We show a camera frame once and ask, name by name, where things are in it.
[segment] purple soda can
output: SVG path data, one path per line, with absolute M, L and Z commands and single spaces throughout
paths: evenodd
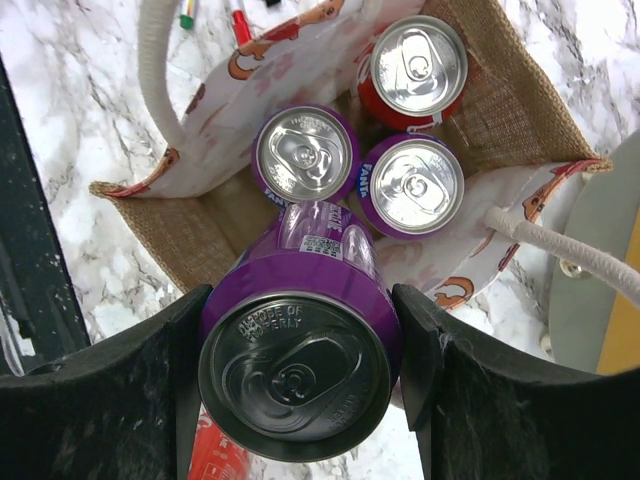
M 462 168 L 435 137 L 402 133 L 376 145 L 358 175 L 367 220 L 390 237 L 421 238 L 456 214 L 464 194 Z
M 375 429 L 398 377 L 402 332 L 369 232 L 327 202 L 289 205 L 202 313 L 202 401 L 235 442 L 311 462 Z
M 355 186 L 360 149 L 338 113 L 319 105 L 285 108 L 264 124 L 251 151 L 258 186 L 276 205 L 339 202 Z

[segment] marble surface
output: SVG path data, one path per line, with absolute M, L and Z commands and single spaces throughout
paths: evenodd
M 528 51 L 560 92 L 600 153 L 640 127 L 637 0 L 500 0 Z M 254 33 L 315 0 L 282 0 L 267 9 L 246 0 Z M 136 79 L 139 1 L 3 0 L 0 52 L 58 229 L 91 339 L 121 331 L 171 303 L 171 284 L 105 201 L 92 180 L 140 180 L 164 142 Z M 234 39 L 224 2 L 201 2 L 196 28 L 172 32 L 170 95 L 183 110 L 203 78 L 229 55 Z M 542 224 L 562 230 L 579 179 L 554 196 Z M 553 260 L 532 247 L 517 253 L 499 280 L 455 314 L 542 358 Z M 254 459 L 252 478 L 421 478 L 403 412 L 390 407 L 376 432 L 342 457 L 287 465 Z

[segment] green marker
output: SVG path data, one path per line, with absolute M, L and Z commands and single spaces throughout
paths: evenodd
M 196 18 L 196 0 L 182 0 L 180 6 L 180 26 L 191 30 Z

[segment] bag handle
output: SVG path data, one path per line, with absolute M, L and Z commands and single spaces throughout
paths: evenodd
M 151 118 L 169 145 L 180 150 L 187 134 L 167 90 L 169 33 L 179 0 L 143 0 L 138 20 L 138 81 Z
M 543 228 L 496 206 L 484 216 L 487 227 L 568 260 L 594 274 L 640 308 L 640 273 L 617 258 L 573 238 Z

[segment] can lid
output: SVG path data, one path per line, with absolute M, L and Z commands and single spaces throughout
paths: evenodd
M 289 202 L 325 200 L 347 181 L 353 148 L 346 128 L 313 106 L 287 108 L 262 129 L 256 146 L 265 183 Z
M 284 461 L 315 461 L 363 441 L 391 392 L 382 343 L 357 314 L 285 292 L 222 319 L 200 356 L 202 400 L 240 445 Z
M 409 234 L 442 227 L 458 210 L 462 169 L 444 145 L 414 137 L 388 149 L 371 175 L 373 206 L 383 220 Z
M 443 111 L 462 92 L 467 55 L 455 30 L 437 18 L 415 15 L 391 25 L 371 56 L 380 97 L 411 117 Z

